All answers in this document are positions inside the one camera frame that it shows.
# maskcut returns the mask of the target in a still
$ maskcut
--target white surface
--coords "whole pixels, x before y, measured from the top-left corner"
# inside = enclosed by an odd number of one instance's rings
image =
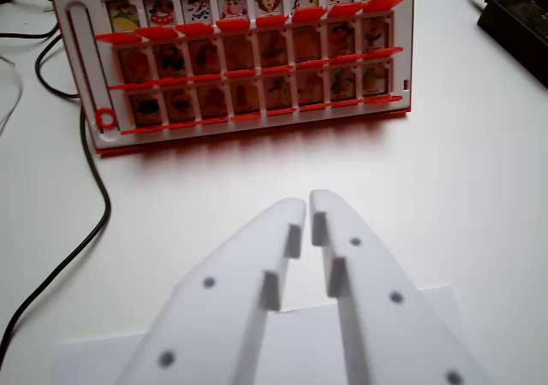
[[[301,253],[306,209],[301,199],[279,201],[193,269],[116,384],[253,385],[268,310],[280,311],[289,258]],[[166,350],[176,355],[169,369],[158,366]]]
[[[337,298],[348,385],[490,383],[378,236],[332,191],[310,195],[313,244]]]
[[[452,332],[469,345],[452,288],[427,289],[422,294]],[[338,318],[336,304],[269,313],[254,384],[346,383]],[[142,336],[59,344],[55,350],[55,385],[113,385]]]
[[[2,30],[49,30],[52,14],[41,7],[0,6]],[[455,288],[493,383],[545,384],[548,93],[476,26],[478,16],[467,0],[416,0],[405,119],[96,158],[114,205],[109,227],[25,319],[0,383],[51,383],[59,341],[145,330],[173,286],[257,212],[327,188],[356,208],[415,285]],[[0,40],[25,79],[0,137],[1,327],[103,212],[77,106],[34,76],[44,46]],[[44,72],[74,90],[63,55]],[[324,284],[321,251],[304,241],[284,308],[326,301]]]

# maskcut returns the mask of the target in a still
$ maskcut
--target red hinge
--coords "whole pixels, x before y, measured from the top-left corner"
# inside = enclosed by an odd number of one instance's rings
[[[108,124],[103,121],[104,115],[110,116],[112,119],[111,122]],[[102,108],[95,112],[95,121],[97,122],[97,125],[101,127],[103,130],[111,130],[112,128],[116,128],[118,125],[118,122],[116,121],[116,114],[112,109]]]
[[[108,33],[95,36],[97,41],[104,41],[111,44],[139,43],[142,37],[135,33]]]
[[[312,111],[312,110],[318,110],[318,109],[324,109],[325,107],[328,107],[328,103],[321,103],[321,104],[310,104],[310,105],[303,105],[300,107],[300,111]]]
[[[280,109],[280,110],[267,110],[266,115],[267,116],[281,116],[282,114],[291,114],[295,111],[295,109]]]
[[[296,65],[297,68],[310,68],[327,64],[329,60],[311,60],[309,62],[300,62]]]
[[[340,3],[333,6],[328,17],[341,17],[343,15],[355,15],[363,7],[363,3]]]
[[[195,36],[198,34],[211,34],[215,31],[215,28],[212,24],[208,23],[190,23],[190,24],[181,24],[175,27],[181,33],[184,33],[188,36]]]
[[[363,57],[363,54],[348,54],[346,56],[337,56],[329,59],[329,64],[340,64],[341,62],[355,62]]]
[[[283,24],[288,20],[288,15],[268,15],[266,17],[259,17],[256,20],[257,27],[268,27]]]
[[[259,113],[251,113],[251,114],[235,115],[230,120],[232,120],[232,121],[242,121],[242,120],[253,120],[255,118],[260,118],[260,112]]]
[[[172,39],[179,36],[175,29],[161,26],[138,28],[135,32],[150,40]]]
[[[323,7],[307,7],[305,9],[297,9],[293,13],[293,22],[317,20],[324,15],[326,11],[327,9],[324,9]]]
[[[275,67],[267,67],[263,68],[263,74],[270,74],[270,73],[282,73],[285,71],[291,71],[293,67],[291,66],[275,66]]]
[[[373,11],[387,11],[397,6],[403,0],[371,0],[369,3],[363,3],[363,12],[372,13]]]
[[[403,47],[391,47],[389,49],[378,49],[369,51],[368,53],[362,54],[361,58],[364,60],[373,60],[375,58],[390,57],[396,53],[403,51]]]
[[[224,32],[232,30],[243,30],[249,28],[251,21],[249,19],[225,19],[217,21],[217,26]]]
[[[227,77],[245,77],[246,75],[256,75],[257,70],[237,70],[237,71],[225,71],[224,75]]]

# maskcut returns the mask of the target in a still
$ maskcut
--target screw hole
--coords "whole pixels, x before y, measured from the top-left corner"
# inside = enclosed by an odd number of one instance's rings
[[[401,304],[403,302],[403,295],[401,295],[397,291],[394,291],[390,294],[390,300],[396,304]]]
[[[463,383],[461,374],[453,370],[447,373],[446,378],[447,378],[447,382],[450,383],[451,385],[461,385]]]
[[[208,276],[204,279],[204,287],[211,288],[215,285],[215,278]]]
[[[175,354],[173,351],[164,351],[160,355],[160,358],[158,360],[158,363],[162,368],[168,368],[169,366],[173,365],[175,362]]]

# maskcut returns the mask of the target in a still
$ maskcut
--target red slot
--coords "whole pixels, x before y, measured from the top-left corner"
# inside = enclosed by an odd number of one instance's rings
[[[226,19],[217,21],[217,26],[224,32],[232,30],[244,30],[249,28],[251,21],[249,19]]]
[[[299,62],[296,67],[297,68],[309,68],[309,67],[317,67],[322,66],[326,63],[328,63],[329,60],[311,60],[309,62]]]
[[[363,7],[363,3],[340,3],[333,6],[328,17],[341,17],[343,15],[355,15]]]
[[[198,121],[198,124],[217,124],[219,122],[227,122],[228,120],[228,117],[208,118],[202,121]]]
[[[221,74],[202,74],[202,75],[191,75],[185,77],[188,81],[210,81],[210,80],[221,80]]]
[[[179,36],[175,29],[161,26],[138,28],[135,32],[150,40],[172,39]]]
[[[257,70],[238,70],[238,71],[225,71],[224,75],[227,77],[244,77],[246,75],[256,75]]]
[[[128,135],[128,134],[154,133],[156,131],[165,130],[167,127],[168,126],[153,126],[153,127],[136,128],[134,130],[122,131],[120,134],[121,135]]]
[[[235,115],[231,118],[232,121],[242,121],[242,120],[254,120],[255,118],[260,118],[260,113],[244,114],[244,115]]]
[[[181,24],[175,27],[181,33],[184,33],[188,36],[195,36],[198,34],[211,34],[215,31],[212,24],[207,23],[191,23],[191,24]]]
[[[387,11],[397,6],[403,0],[371,0],[369,3],[363,3],[363,12],[372,13],[373,11]]]
[[[131,84],[119,84],[117,86],[110,86],[110,90],[145,90],[147,88],[152,88],[152,81],[147,81],[146,83],[131,83]]]
[[[317,20],[324,15],[326,11],[327,9],[324,9],[323,7],[307,7],[305,9],[297,9],[293,13],[293,22]]]
[[[188,77],[181,77],[176,79],[174,77],[168,77],[166,79],[151,80],[150,83],[153,86],[174,86],[175,84],[185,84],[188,82]]]
[[[266,17],[259,17],[257,19],[257,27],[268,27],[283,24],[288,20],[288,18],[288,15],[269,15]]]
[[[401,101],[401,100],[403,100],[403,96],[392,96],[388,94],[386,96],[364,98],[363,103],[384,104],[384,103],[394,103],[395,101]]]
[[[303,111],[312,111],[312,110],[318,110],[318,109],[324,109],[325,107],[328,107],[328,103],[321,103],[321,104],[310,104],[310,105],[303,105],[300,107],[301,112]]]
[[[359,103],[363,103],[363,100],[355,99],[355,100],[336,101],[335,103],[330,103],[329,105],[331,107],[343,107],[345,105],[355,105]]]
[[[363,57],[363,54],[348,54],[346,56],[337,56],[329,60],[329,64],[340,64],[341,62],[355,62]]]
[[[97,41],[104,41],[111,44],[139,43],[142,37],[135,33],[108,33],[95,36]]]
[[[389,49],[378,49],[369,51],[368,53],[361,54],[360,56],[364,60],[373,60],[375,58],[390,57],[401,51],[403,51],[403,47],[391,47]]]
[[[270,110],[266,111],[267,116],[281,116],[282,114],[291,114],[295,109],[280,109],[280,110]]]
[[[104,115],[110,116],[112,118],[112,122],[109,124],[105,124],[103,121]],[[103,130],[111,130],[112,128],[116,128],[118,125],[116,121],[116,114],[114,114],[114,111],[112,109],[102,108],[95,112],[95,121],[97,122],[97,125],[100,126]]]
[[[263,68],[263,74],[282,73],[284,71],[291,71],[292,68],[293,67],[291,66],[267,67],[267,68]]]

